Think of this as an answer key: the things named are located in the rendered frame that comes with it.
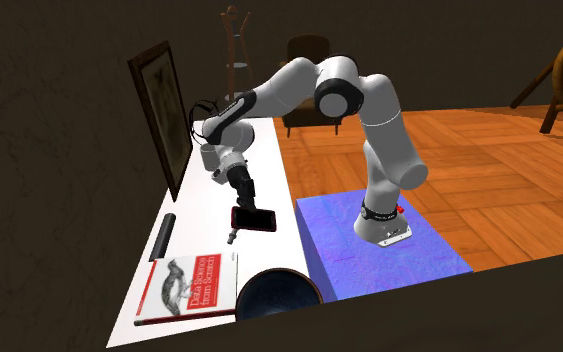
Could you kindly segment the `red and black phone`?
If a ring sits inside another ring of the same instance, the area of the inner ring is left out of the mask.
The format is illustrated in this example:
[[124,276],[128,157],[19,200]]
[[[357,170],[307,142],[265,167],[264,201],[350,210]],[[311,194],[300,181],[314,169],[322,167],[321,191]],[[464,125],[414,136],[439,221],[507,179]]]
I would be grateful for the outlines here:
[[252,231],[275,232],[277,230],[276,213],[273,210],[234,206],[231,209],[231,227]]

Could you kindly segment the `white cup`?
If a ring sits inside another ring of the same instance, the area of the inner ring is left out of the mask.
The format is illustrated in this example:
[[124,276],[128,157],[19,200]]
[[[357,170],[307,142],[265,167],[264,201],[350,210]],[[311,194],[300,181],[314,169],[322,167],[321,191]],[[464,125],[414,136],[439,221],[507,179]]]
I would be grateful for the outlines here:
[[220,158],[217,154],[216,147],[210,144],[203,144],[200,146],[200,154],[203,166],[206,171],[214,172],[220,165]]

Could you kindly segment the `black cylinder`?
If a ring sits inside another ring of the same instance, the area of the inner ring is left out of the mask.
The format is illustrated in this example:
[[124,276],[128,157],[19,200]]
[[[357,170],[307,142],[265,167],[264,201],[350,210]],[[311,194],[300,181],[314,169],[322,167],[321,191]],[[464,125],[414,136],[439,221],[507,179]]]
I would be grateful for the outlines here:
[[175,220],[176,220],[175,214],[173,213],[165,214],[160,229],[158,231],[156,240],[154,242],[153,249],[150,253],[149,261],[154,261],[156,259],[160,259],[165,256],[171,238],[172,230],[174,228]]

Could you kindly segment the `dark framed picture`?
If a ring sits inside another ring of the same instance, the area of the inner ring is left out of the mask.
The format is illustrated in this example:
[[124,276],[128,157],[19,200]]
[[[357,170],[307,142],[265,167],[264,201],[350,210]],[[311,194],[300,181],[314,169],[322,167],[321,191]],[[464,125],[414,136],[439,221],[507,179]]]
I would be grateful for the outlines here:
[[193,151],[174,59],[163,41],[128,61],[129,71],[173,202]]

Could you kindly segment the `white and red book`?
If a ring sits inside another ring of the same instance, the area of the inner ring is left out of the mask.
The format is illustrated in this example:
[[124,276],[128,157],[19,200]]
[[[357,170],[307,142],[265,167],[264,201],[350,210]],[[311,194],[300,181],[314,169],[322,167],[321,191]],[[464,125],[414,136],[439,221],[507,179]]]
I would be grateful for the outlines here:
[[237,274],[235,252],[156,259],[135,320],[235,309]]

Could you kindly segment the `dark blue bowl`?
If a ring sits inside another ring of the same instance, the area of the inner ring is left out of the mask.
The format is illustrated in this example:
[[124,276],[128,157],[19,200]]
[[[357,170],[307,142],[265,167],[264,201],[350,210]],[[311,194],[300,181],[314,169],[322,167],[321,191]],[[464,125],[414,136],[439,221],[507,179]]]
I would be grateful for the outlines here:
[[306,275],[289,268],[264,270],[240,290],[235,320],[242,321],[323,303],[323,297]]

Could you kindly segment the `brown wooden coat stand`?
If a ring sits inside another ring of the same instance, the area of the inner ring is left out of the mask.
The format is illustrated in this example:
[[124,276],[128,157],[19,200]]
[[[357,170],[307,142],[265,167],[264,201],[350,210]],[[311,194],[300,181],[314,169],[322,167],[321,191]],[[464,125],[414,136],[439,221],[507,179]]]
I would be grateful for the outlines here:
[[250,12],[241,15],[234,3],[220,14],[227,40],[227,94],[224,96],[227,102],[233,102],[254,81],[245,40],[250,16]]

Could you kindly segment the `dark red pencil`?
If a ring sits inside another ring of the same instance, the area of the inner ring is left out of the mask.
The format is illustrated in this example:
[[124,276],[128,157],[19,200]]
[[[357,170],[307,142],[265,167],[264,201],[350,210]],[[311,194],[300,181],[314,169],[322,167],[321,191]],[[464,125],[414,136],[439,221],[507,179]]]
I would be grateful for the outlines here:
[[168,316],[168,317],[160,317],[160,318],[140,319],[140,320],[135,320],[133,322],[133,325],[134,326],[145,326],[145,325],[155,325],[155,324],[162,324],[162,323],[178,322],[178,321],[205,319],[205,318],[212,318],[212,317],[235,315],[235,312],[236,312],[235,309],[227,309],[227,310],[199,312],[199,313],[194,313],[194,314],[184,314],[184,315]]

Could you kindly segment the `blue robot stand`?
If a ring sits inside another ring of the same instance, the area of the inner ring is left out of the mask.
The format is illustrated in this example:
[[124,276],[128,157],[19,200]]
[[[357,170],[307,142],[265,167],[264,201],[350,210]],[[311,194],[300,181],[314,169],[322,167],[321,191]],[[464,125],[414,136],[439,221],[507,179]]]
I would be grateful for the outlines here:
[[410,238],[388,247],[361,239],[353,225],[364,195],[356,190],[296,201],[309,277],[326,303],[473,271],[404,197],[399,204]]

